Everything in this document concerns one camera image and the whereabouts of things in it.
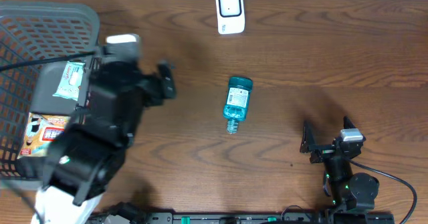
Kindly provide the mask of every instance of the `basket mesh side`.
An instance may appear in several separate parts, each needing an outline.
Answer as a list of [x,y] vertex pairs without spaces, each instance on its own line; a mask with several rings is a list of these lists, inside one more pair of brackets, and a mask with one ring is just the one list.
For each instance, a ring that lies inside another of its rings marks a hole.
[[[61,3],[0,2],[0,66],[92,51],[100,22],[89,7]],[[0,73],[0,175],[19,176],[16,158],[41,66]]]

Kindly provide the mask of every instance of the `mouthwash bottle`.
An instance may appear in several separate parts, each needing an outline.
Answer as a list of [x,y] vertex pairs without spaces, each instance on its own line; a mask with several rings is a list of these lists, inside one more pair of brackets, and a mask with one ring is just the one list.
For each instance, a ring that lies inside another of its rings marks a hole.
[[232,77],[229,80],[229,94],[223,116],[228,119],[227,131],[235,134],[238,130],[239,122],[245,120],[248,111],[249,94],[253,89],[253,82],[247,78]]

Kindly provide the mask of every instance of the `wet wipes package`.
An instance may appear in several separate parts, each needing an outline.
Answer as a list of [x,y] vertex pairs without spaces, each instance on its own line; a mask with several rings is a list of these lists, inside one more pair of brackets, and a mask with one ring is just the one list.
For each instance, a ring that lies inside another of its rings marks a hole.
[[52,96],[78,101],[84,67],[84,63],[68,62],[62,74],[60,85]]

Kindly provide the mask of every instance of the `black square outline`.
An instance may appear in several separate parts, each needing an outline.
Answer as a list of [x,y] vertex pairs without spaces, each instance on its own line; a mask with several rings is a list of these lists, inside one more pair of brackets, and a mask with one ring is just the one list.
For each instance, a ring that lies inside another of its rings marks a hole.
[[240,16],[242,14],[241,0],[239,0],[239,14],[237,14],[237,15],[229,15],[229,16],[223,16],[223,14],[221,14],[221,2],[220,2],[220,0],[218,0],[218,1],[219,1],[219,13],[220,13],[220,16],[222,16],[222,17],[238,17],[238,16]]

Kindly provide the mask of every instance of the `table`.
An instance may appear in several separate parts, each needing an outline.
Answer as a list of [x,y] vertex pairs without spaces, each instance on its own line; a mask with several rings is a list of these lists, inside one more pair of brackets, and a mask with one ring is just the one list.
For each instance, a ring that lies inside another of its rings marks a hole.
[[[215,0],[19,1],[86,4],[100,16],[100,39],[141,36],[143,71],[165,58],[174,64],[178,98],[144,113],[99,208],[120,201],[178,212],[329,205],[323,165],[299,153],[303,120],[329,144],[348,115],[367,137],[355,160],[409,181],[419,194],[409,222],[428,221],[428,0],[245,0],[238,35],[218,34]],[[235,135],[222,116],[231,76],[254,82]],[[373,175],[381,183],[376,211],[399,222],[410,190]],[[31,211],[3,192],[0,216],[29,223]]]

